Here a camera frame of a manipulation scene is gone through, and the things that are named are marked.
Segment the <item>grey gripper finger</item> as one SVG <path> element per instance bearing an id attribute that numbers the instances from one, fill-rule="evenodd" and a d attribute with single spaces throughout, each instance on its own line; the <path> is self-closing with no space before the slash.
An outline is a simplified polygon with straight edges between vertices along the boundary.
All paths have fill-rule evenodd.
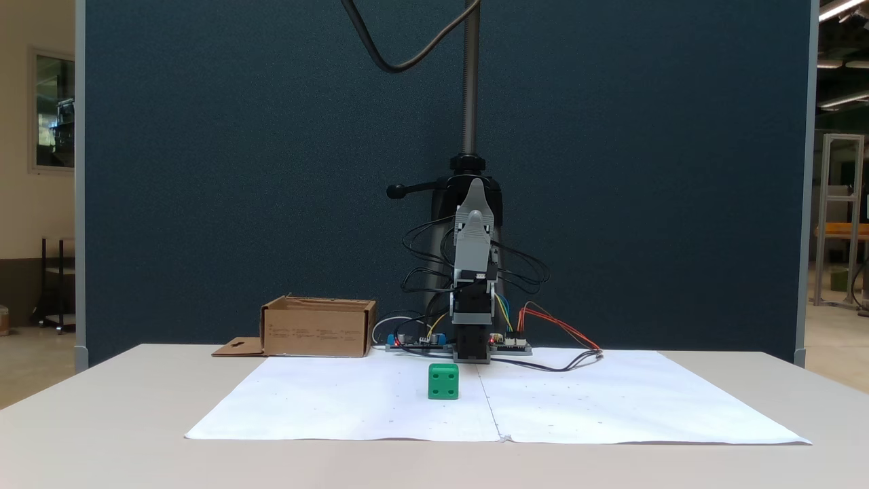
<path id="1" fill-rule="evenodd" d="M 490 210 L 457 210 L 454 214 L 454 235 L 491 236 L 492 212 Z"/>
<path id="2" fill-rule="evenodd" d="M 458 207 L 458 226 L 465 226 L 472 211 L 481 214 L 484 226 L 491 225 L 491 208 L 486 198 L 486 186 L 482 179 L 473 179 L 468 187 L 468 192 L 462 204 Z"/>

